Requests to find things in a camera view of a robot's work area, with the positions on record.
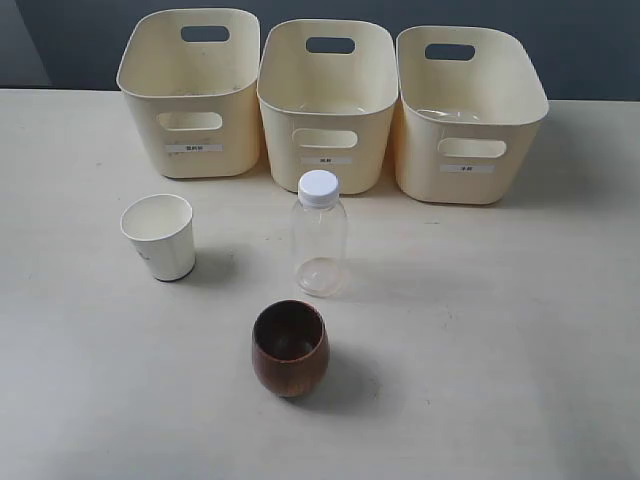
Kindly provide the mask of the clear plastic bottle white cap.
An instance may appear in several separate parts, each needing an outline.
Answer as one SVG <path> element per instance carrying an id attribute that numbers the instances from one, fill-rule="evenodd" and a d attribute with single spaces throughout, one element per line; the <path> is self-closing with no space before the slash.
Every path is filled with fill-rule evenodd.
<path id="1" fill-rule="evenodd" d="M 305 293 L 329 297 L 343 283 L 348 218 L 338 177 L 311 170 L 298 182 L 291 236 L 295 280 Z"/>

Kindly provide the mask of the brown wooden cup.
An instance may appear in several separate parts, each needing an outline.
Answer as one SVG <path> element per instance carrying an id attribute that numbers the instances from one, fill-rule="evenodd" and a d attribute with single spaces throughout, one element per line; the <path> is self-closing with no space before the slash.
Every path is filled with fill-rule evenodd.
<path id="1" fill-rule="evenodd" d="M 324 378 L 330 346 L 321 314 L 299 300 L 264 309 L 252 329 L 252 365 L 271 393 L 294 398 L 309 394 Z"/>

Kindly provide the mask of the white paper cup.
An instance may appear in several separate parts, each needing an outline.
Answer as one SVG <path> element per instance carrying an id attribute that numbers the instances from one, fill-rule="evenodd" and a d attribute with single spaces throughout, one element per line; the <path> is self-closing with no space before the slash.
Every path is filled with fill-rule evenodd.
<path id="1" fill-rule="evenodd" d="M 120 229 L 151 275 L 162 282 L 187 276 L 196 263 L 193 208 L 174 194 L 149 195 L 121 215 Z"/>

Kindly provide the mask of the right cream plastic bin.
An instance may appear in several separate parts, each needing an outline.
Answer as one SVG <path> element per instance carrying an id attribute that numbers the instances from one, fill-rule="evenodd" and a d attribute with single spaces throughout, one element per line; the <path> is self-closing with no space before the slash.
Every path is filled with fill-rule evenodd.
<path id="1" fill-rule="evenodd" d="M 520 41 L 489 28 L 414 26 L 396 38 L 396 64 L 400 189 L 430 203 L 499 201 L 549 111 Z"/>

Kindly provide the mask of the left cream plastic bin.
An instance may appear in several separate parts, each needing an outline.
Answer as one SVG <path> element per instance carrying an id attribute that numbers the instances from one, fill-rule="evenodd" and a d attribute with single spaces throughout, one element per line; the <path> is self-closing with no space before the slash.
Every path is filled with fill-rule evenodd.
<path id="1" fill-rule="evenodd" d="M 235 176 L 260 155 L 260 23 L 233 8 L 143 17 L 116 83 L 155 169 L 169 178 Z"/>

